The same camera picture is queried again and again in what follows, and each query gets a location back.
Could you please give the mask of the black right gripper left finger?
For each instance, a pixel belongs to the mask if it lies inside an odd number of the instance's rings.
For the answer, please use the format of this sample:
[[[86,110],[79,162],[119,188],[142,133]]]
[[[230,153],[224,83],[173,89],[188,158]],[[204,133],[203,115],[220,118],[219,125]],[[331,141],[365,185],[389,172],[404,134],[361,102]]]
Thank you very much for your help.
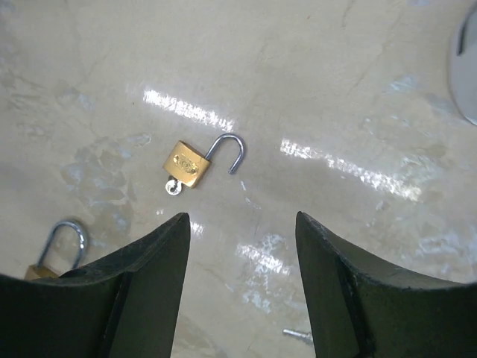
[[[3,357],[169,357],[191,241],[187,213],[57,278],[1,276]]]

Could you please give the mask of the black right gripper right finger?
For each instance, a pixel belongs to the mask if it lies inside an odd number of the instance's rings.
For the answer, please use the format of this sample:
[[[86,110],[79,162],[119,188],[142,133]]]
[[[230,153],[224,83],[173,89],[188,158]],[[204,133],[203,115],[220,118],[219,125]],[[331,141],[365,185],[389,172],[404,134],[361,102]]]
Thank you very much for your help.
[[[383,260],[296,216],[301,279],[317,357],[474,357],[476,285]]]

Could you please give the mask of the silver key set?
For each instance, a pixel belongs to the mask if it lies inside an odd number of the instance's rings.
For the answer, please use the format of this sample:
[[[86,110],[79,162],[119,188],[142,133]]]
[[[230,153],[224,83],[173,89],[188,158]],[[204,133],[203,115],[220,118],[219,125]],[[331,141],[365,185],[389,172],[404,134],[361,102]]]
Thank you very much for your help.
[[[282,333],[286,336],[294,337],[295,339],[299,339],[302,342],[305,342],[306,344],[312,344],[313,343],[313,338],[311,333],[299,331],[299,330],[292,330],[288,328],[284,328],[282,330]]]

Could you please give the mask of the large brass padlock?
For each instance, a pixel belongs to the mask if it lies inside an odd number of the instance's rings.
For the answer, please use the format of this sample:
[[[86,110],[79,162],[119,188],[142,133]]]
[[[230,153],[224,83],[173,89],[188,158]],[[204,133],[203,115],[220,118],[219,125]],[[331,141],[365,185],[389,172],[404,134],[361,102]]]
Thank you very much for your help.
[[[24,279],[58,278],[66,271],[66,265],[68,271],[78,268],[86,256],[89,239],[89,231],[80,219],[59,220],[51,228],[38,260],[27,267]]]

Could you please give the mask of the small silver padlock key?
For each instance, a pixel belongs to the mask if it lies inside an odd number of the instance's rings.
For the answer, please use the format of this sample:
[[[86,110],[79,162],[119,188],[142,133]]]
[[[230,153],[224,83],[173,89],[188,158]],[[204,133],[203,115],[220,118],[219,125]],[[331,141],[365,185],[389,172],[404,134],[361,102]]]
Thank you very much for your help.
[[[165,190],[169,195],[179,195],[182,191],[182,183],[178,179],[170,175],[165,184]]]

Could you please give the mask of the small brass padlock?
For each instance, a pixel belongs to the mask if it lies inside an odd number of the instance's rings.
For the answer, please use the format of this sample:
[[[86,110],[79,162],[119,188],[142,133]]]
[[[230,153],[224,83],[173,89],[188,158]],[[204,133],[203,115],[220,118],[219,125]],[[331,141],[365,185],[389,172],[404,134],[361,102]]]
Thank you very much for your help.
[[[245,157],[245,143],[243,139],[232,133],[220,135],[210,146],[205,154],[201,154],[184,141],[178,141],[171,153],[162,165],[162,168],[182,183],[183,186],[194,188],[198,185],[207,169],[211,165],[211,159],[222,142],[233,140],[238,145],[238,156],[228,169],[230,175],[234,175]]]

